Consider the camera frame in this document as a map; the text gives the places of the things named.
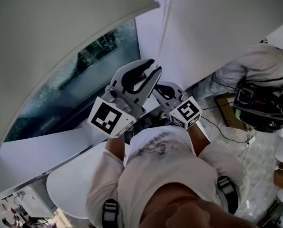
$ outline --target cable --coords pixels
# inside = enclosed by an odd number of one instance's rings
[[[244,157],[244,159],[240,161],[241,163],[244,163],[244,162],[245,162],[245,160],[246,160],[246,155],[247,155],[247,153],[248,153],[249,148],[250,148],[250,146],[248,145],[247,149],[244,150],[243,153],[239,154],[239,156],[237,157],[238,159],[240,159],[242,156]]]
[[[223,135],[222,131],[219,129],[219,127],[218,127],[216,124],[214,124],[213,122],[209,121],[207,118],[205,118],[205,117],[203,117],[203,116],[201,116],[201,117],[204,118],[205,120],[207,120],[209,123],[213,124],[215,127],[217,127],[217,129],[218,129],[218,131],[221,133],[221,135],[222,135],[225,139],[227,139],[227,140],[230,140],[230,141],[233,141],[233,142],[236,142],[236,143],[248,143],[249,140],[251,139],[250,135],[247,135],[247,140],[244,141],[244,142],[239,142],[239,141],[236,141],[236,140],[233,140],[233,139],[229,139],[229,138],[227,138],[227,137],[225,137],[225,136]]]
[[[217,83],[217,84],[220,85],[220,86],[225,86],[225,87],[229,87],[229,88],[232,88],[232,89],[234,89],[234,90],[237,90],[237,88],[233,88],[233,87],[231,87],[231,86],[223,85],[223,84],[220,84],[220,83],[216,82],[216,81],[213,79],[213,74],[214,74],[214,73],[212,73],[212,76],[211,76],[211,80],[212,80],[213,82]]]
[[[278,80],[282,80],[282,79],[283,79],[283,77],[275,78],[275,79],[260,80],[260,81],[251,81],[251,82],[248,82],[248,83],[264,83],[264,82],[278,81]]]
[[[224,106],[224,105],[229,105],[229,104],[231,104],[231,103],[233,103],[234,101],[232,101],[232,102],[228,102],[227,104],[222,104],[222,105],[220,105],[220,106]],[[216,106],[212,106],[212,107],[208,107],[208,108],[205,108],[205,109],[202,109],[202,111],[204,111],[204,110],[208,110],[208,109],[212,109],[212,108],[216,108],[216,107],[218,107],[218,105],[216,105]]]

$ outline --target white t-shirt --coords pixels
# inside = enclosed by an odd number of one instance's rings
[[[228,86],[237,86],[243,77],[246,77],[247,82],[283,77],[283,51],[271,45],[256,44],[217,70],[215,76]],[[283,79],[255,85],[280,88],[283,87]]]
[[[107,199],[118,201],[118,226],[137,228],[143,210],[161,186],[178,182],[201,199],[228,209],[217,189],[219,176],[237,186],[239,203],[246,197],[249,180],[244,166],[226,148],[211,143],[196,157],[187,131],[163,126],[145,129],[130,143],[127,165],[105,150],[92,178],[86,210],[89,220],[102,227],[102,207]]]

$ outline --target glass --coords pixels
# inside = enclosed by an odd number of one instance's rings
[[[45,135],[109,84],[120,67],[139,59],[133,20],[100,37],[63,65],[27,103],[5,142]]]

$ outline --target white roller blind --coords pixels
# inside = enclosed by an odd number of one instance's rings
[[[0,0],[0,144],[59,66],[155,7],[154,0]]]

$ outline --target black strap buckle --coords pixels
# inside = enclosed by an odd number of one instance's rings
[[[229,213],[234,214],[238,208],[238,195],[235,184],[229,177],[221,176],[217,179],[217,188],[223,192],[227,200]]]
[[[117,228],[117,215],[119,213],[118,203],[114,199],[108,199],[104,202],[102,209],[102,227]]]

